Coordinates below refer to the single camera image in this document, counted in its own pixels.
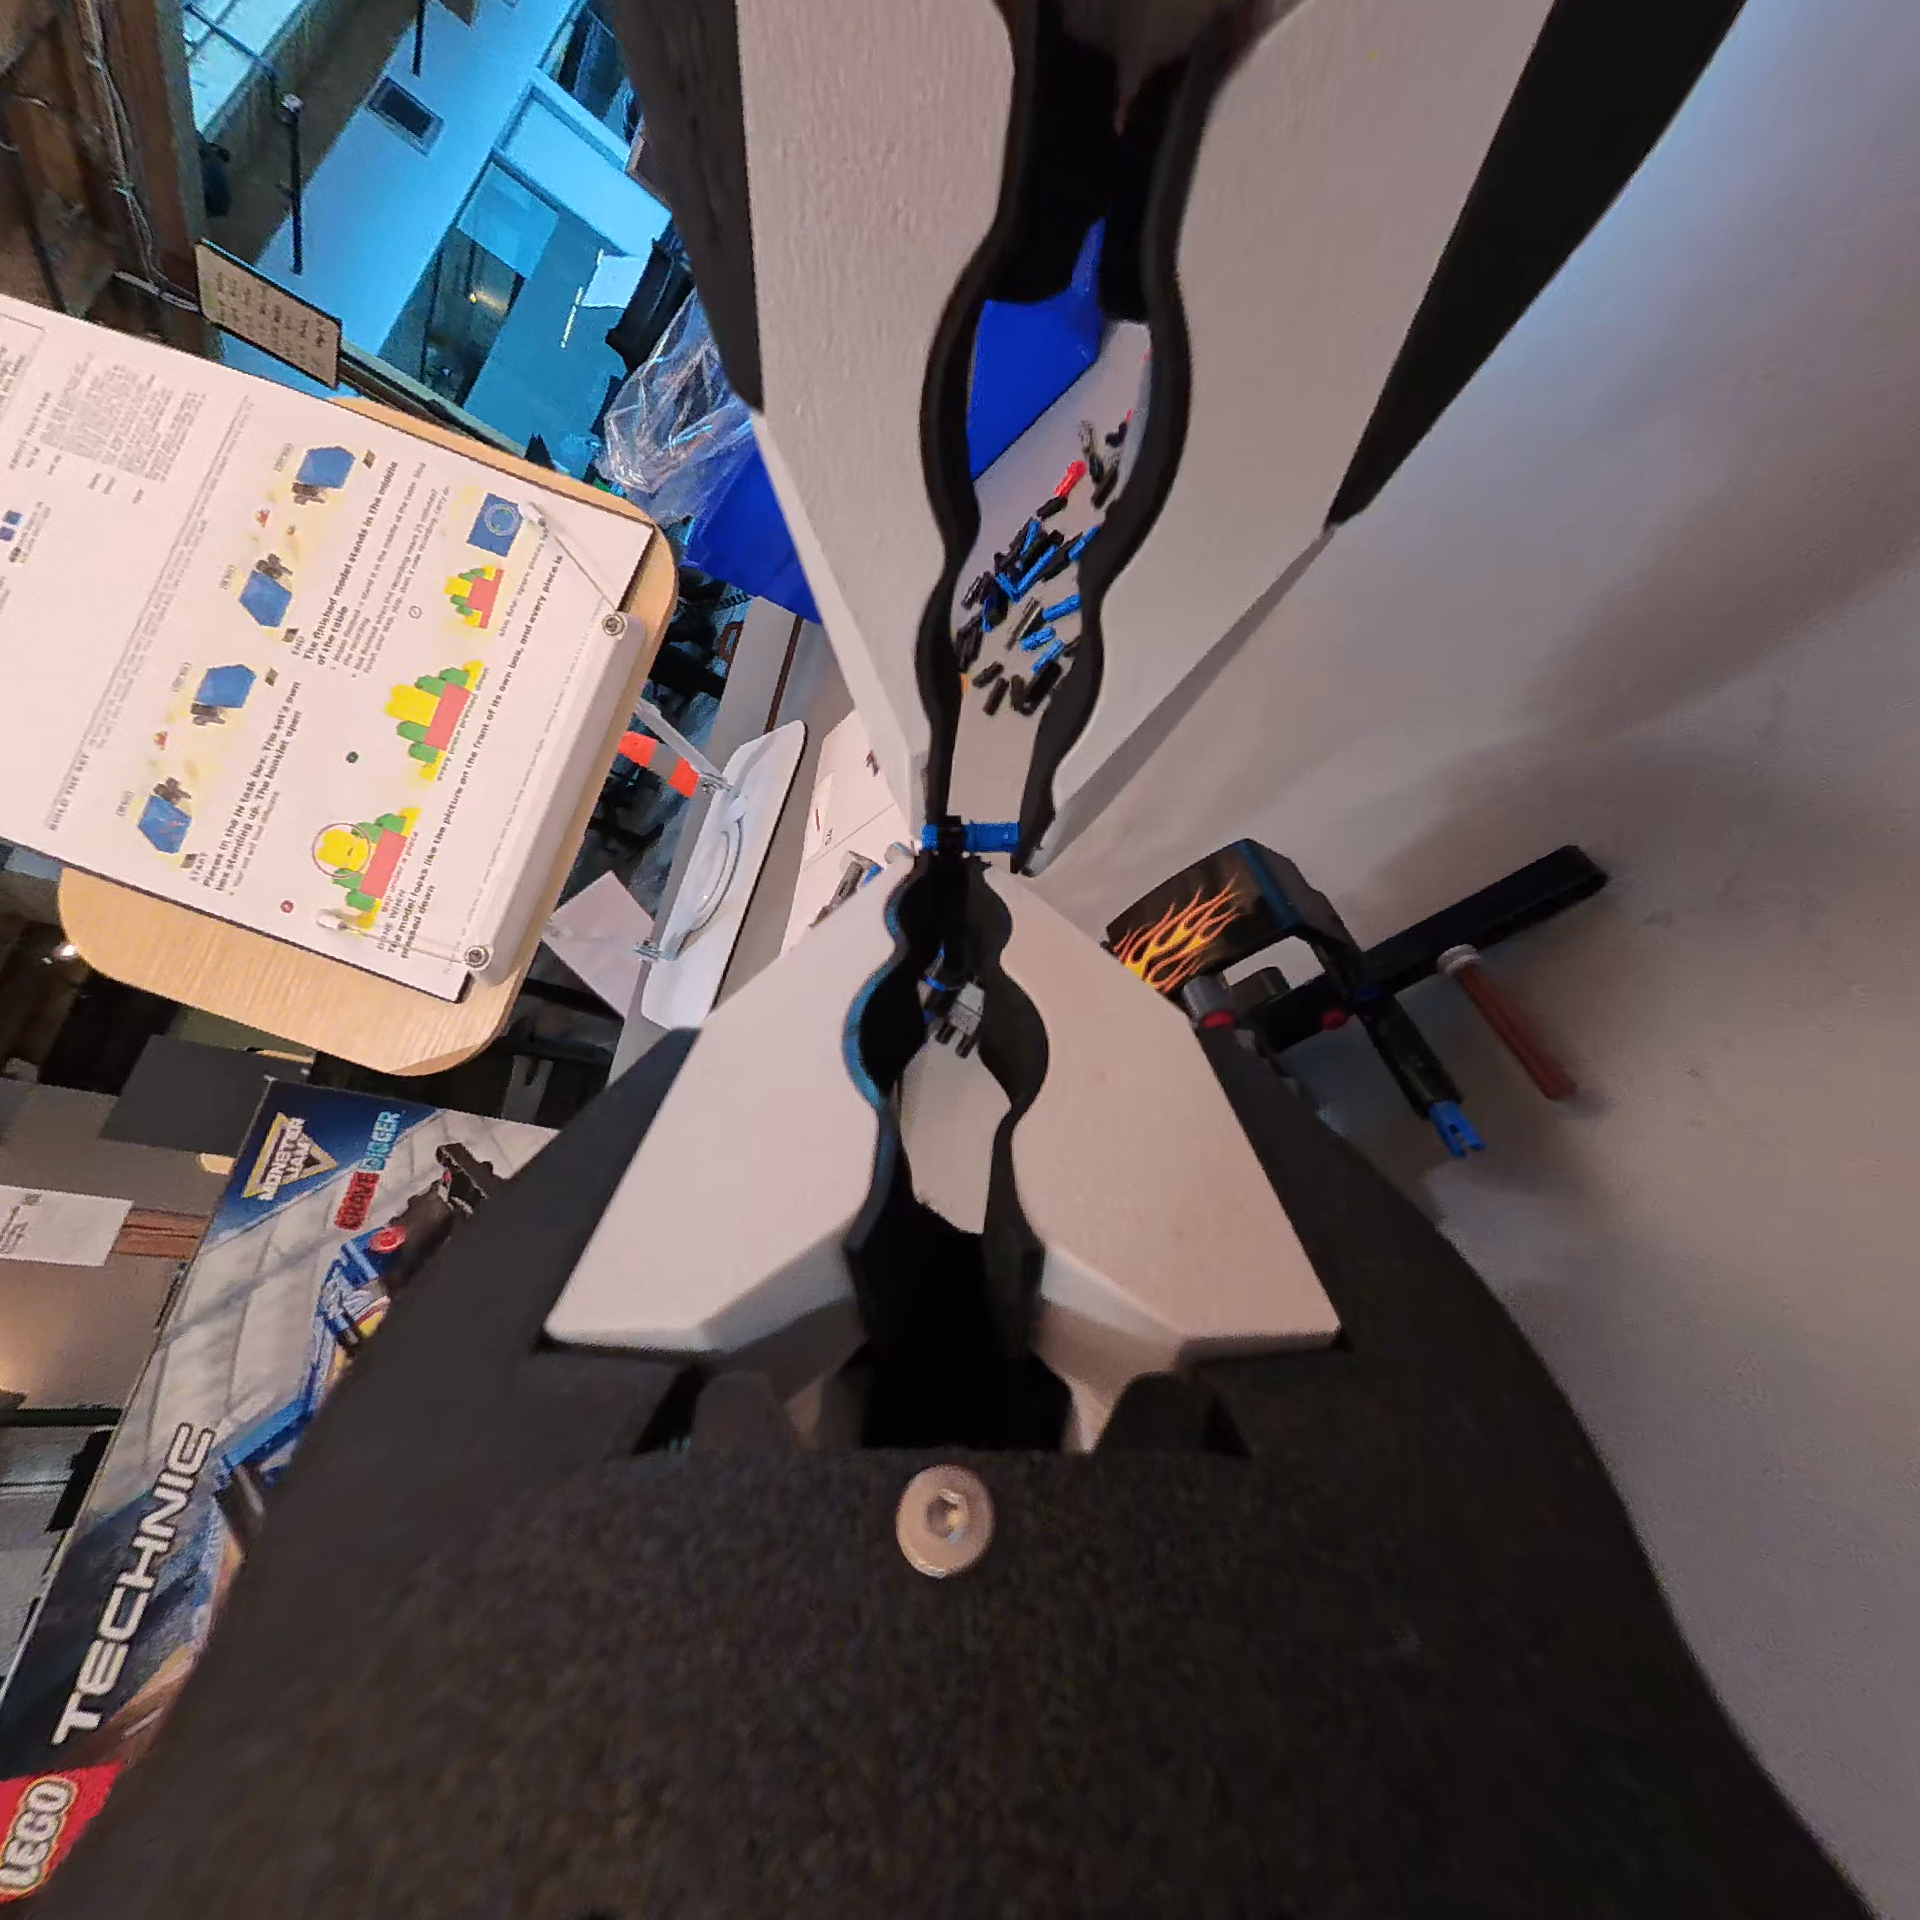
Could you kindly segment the clear plastic bag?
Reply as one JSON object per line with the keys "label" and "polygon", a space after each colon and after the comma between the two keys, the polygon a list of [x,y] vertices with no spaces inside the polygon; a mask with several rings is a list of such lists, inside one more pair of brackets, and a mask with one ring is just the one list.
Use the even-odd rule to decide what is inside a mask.
{"label": "clear plastic bag", "polygon": [[709,514],[758,456],[752,411],[734,391],[700,295],[623,383],[598,434],[603,475],[660,527]]}

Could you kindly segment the flame print lego assembly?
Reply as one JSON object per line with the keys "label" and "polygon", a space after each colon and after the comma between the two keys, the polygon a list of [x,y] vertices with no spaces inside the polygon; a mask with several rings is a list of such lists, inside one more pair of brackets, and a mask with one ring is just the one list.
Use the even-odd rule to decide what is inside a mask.
{"label": "flame print lego assembly", "polygon": [[1405,993],[1444,978],[1549,1103],[1579,1093],[1571,1068],[1486,952],[1595,898],[1608,875],[1565,845],[1361,946],[1331,900],[1283,854],[1239,839],[1191,863],[1106,926],[1106,950],[1202,1031],[1225,1031],[1270,1067],[1309,1038],[1361,1033],[1415,1114],[1449,1156],[1485,1148],[1465,1096]]}

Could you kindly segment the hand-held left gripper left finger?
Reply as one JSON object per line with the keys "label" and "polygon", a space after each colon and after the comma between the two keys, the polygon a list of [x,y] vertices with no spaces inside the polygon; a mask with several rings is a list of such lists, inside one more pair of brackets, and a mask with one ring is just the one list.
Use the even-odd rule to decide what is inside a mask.
{"label": "hand-held left gripper left finger", "polygon": [[879,1350],[860,1261],[900,1186],[893,1090],[925,1038],[940,902],[937,858],[889,867],[686,1036],[548,1309],[553,1345],[779,1389]]}

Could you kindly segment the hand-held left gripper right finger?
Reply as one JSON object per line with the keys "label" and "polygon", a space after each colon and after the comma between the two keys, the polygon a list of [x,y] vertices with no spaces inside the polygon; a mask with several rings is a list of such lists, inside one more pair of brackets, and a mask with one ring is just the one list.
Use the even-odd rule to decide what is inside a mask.
{"label": "hand-held left gripper right finger", "polygon": [[1187,1015],[1021,879],[979,877],[1010,922],[1003,977],[1046,1067],[1011,1125],[1040,1246],[1031,1337],[1091,1443],[1121,1393],[1197,1363],[1331,1346],[1340,1321]]}

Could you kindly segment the blue plastic storage bin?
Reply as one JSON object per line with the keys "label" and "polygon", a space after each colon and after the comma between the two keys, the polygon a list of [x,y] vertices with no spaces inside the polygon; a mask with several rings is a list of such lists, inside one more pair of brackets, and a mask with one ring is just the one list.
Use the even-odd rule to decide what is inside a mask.
{"label": "blue plastic storage bin", "polygon": [[[1091,224],[1062,294],[1039,304],[983,306],[969,401],[974,475],[993,467],[1097,361],[1106,330],[1099,297],[1105,227]],[[821,615],[754,438],[743,466],[693,515],[684,562],[808,623]]]}

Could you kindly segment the printed instruction sheet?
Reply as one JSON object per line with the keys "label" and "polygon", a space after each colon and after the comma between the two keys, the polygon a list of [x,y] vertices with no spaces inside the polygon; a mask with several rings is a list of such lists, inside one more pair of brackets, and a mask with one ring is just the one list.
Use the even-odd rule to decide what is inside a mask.
{"label": "printed instruction sheet", "polygon": [[4,299],[4,841],[457,1003],[643,638],[634,514]]}

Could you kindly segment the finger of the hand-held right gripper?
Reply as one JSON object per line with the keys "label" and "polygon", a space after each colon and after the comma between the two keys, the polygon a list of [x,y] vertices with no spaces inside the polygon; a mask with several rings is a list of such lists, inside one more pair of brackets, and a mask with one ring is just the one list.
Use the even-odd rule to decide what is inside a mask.
{"label": "finger of the hand-held right gripper", "polygon": [[1146,415],[1021,800],[1040,873],[1323,545],[1547,3],[1309,3],[1193,43],[1141,221]]}
{"label": "finger of the hand-held right gripper", "polygon": [[947,809],[974,335],[1008,241],[1036,4],[735,8],[754,429],[909,828]]}

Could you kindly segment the lego instruction booklet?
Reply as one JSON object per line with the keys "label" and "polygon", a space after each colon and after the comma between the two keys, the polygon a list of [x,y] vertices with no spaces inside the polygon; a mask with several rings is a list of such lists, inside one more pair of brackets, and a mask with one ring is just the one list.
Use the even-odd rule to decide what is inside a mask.
{"label": "lego instruction booklet", "polygon": [[895,800],[857,713],[823,746],[806,803],[800,865],[782,952],[840,912],[886,867],[917,852],[917,832]]}

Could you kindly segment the small hanging wall sign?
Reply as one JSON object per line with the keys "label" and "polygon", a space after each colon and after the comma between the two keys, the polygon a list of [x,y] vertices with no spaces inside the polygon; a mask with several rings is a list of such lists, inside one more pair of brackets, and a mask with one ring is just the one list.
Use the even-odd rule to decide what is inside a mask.
{"label": "small hanging wall sign", "polygon": [[341,388],[344,331],[334,315],[206,240],[196,241],[194,267],[197,309],[206,322],[325,395]]}

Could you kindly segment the pile of small lego pins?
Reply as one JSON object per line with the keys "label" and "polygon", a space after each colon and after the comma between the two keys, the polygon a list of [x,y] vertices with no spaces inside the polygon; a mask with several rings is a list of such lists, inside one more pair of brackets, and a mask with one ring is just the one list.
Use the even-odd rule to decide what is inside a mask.
{"label": "pile of small lego pins", "polygon": [[1121,488],[1133,429],[1135,409],[1111,429],[1082,420],[1059,484],[962,588],[951,650],[985,717],[1036,715],[1082,652],[1088,552]]}

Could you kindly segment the lego set box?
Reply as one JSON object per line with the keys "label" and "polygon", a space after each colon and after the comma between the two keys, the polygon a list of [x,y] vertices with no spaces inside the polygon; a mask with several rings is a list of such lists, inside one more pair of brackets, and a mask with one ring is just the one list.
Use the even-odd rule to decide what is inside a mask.
{"label": "lego set box", "polygon": [[158,1739],[273,1488],[397,1296],[551,1139],[392,1091],[267,1086],[4,1679],[6,1910]]}

